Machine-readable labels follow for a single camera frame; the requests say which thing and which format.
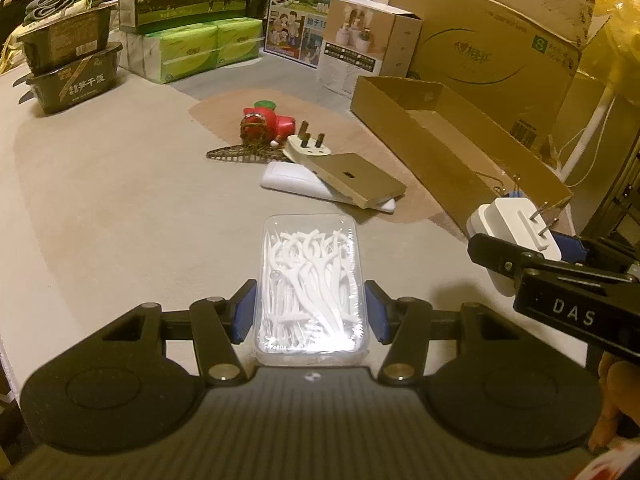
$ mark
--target finger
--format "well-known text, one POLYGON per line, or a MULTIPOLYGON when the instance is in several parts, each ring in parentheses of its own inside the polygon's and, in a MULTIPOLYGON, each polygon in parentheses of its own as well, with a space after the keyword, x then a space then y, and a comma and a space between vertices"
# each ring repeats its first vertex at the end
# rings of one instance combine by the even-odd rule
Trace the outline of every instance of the finger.
POLYGON ((640 368, 627 361, 613 363, 606 388, 609 399, 620 411, 640 425, 640 368))
POLYGON ((607 380, 601 378, 599 381, 602 391, 602 410, 596 425, 591 431, 591 437, 588 442, 589 449, 594 451, 599 447, 605 447, 616 436, 618 423, 620 421, 620 412, 613 399, 611 399, 607 391, 607 380))
POLYGON ((620 361, 620 358, 616 357, 609 352, 604 352, 600 358, 600 365, 598 366, 598 377, 606 377, 609 373, 609 368, 616 361, 620 361))

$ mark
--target beige table surface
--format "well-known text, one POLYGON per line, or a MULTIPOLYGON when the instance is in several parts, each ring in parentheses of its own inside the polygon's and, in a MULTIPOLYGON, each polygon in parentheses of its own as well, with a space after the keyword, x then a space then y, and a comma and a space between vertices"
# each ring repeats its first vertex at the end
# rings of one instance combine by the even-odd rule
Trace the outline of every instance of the beige table surface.
MULTIPOLYGON (((18 104, 28 88, 12 84, 27 72, 0 76, 0 356, 18 392, 37 367, 139 303, 181 310, 228 298, 257 277, 270 215, 348 210, 261 189, 260 164, 207 160, 225 143, 189 113, 200 99, 260 87, 357 121, 312 69, 264 55, 172 86, 121 71, 110 92, 53 116, 35 99, 18 104)), ((584 362, 584 344, 512 311, 442 211, 409 223, 353 215, 364 279, 390 296, 449 310, 480 301, 584 362)), ((365 364, 377 373, 386 349, 371 339, 365 364)), ((253 348, 252 333, 236 347, 248 368, 253 348)), ((427 371, 453 352, 452 342, 432 343, 427 371)), ((168 355, 195 373, 189 342, 172 342, 168 355)))

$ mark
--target plastic box of floss picks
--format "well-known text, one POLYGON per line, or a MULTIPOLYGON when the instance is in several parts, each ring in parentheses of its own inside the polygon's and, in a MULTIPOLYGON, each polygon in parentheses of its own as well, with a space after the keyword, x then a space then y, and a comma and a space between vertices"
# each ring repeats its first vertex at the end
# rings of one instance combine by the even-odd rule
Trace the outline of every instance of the plastic box of floss picks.
POLYGON ((255 301, 255 348, 261 363, 361 361, 369 327, 353 218, 268 218, 255 301))

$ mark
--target ribbed black surface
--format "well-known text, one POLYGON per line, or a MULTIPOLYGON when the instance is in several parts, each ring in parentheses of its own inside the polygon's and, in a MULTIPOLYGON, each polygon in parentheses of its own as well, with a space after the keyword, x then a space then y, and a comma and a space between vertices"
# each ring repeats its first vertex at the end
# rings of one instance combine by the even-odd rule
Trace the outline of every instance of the ribbed black surface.
POLYGON ((566 480, 582 449, 515 458, 446 433, 411 390, 376 384, 366 368, 259 368, 209 391, 168 438, 106 457, 41 446, 9 480, 566 480))

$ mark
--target stacked plastic food container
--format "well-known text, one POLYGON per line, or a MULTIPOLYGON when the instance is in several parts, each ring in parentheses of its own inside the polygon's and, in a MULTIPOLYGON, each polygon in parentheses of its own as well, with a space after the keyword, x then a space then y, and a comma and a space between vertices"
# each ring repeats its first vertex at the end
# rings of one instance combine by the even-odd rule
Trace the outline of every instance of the stacked plastic food container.
POLYGON ((354 365, 367 354, 353 218, 284 215, 266 221, 254 326, 257 357, 267 365, 354 365))
POLYGON ((64 17, 23 34, 27 84, 47 114, 97 96, 116 81, 121 43, 107 43, 113 6, 64 17))

